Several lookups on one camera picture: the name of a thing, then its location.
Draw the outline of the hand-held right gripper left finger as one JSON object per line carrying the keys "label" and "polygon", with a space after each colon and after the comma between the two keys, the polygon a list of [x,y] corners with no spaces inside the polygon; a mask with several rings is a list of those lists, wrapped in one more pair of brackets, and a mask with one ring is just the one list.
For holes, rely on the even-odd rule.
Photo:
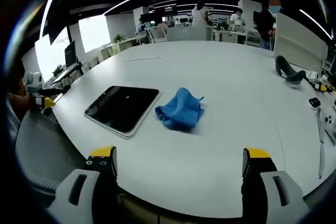
{"label": "hand-held right gripper left finger", "polygon": [[118,219],[117,148],[94,150],[83,168],[57,187],[48,207],[58,223],[115,223]]}

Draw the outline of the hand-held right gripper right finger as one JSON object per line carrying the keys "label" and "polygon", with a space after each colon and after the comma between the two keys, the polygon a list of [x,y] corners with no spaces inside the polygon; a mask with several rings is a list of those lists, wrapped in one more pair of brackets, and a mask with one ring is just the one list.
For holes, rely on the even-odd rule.
{"label": "hand-held right gripper right finger", "polygon": [[244,149],[242,178],[242,223],[299,223],[309,212],[301,187],[266,151]]}

